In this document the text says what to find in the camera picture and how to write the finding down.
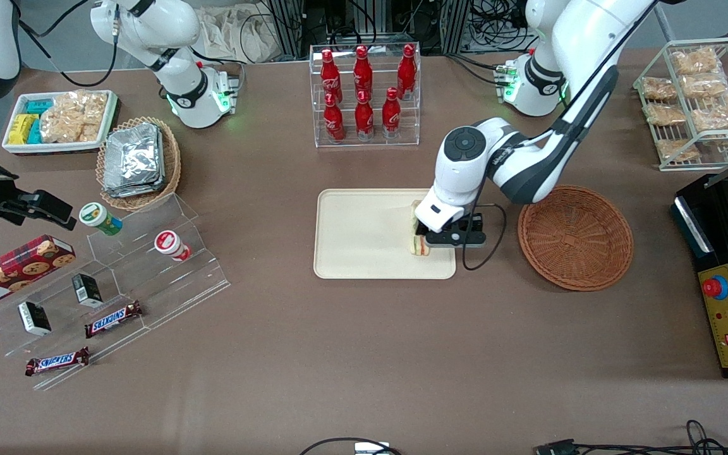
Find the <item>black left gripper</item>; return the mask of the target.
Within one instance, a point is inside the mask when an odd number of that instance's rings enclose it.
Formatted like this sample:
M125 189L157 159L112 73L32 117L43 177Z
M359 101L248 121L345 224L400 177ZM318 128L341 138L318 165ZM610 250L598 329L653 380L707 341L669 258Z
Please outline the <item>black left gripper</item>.
M425 239L425 244L430 248L481 248L487 242L487 236L483 233L482 213L466 215L445 225L443 229L439 222L428 221L425 227L418 219L413 219L413 230L413 239Z

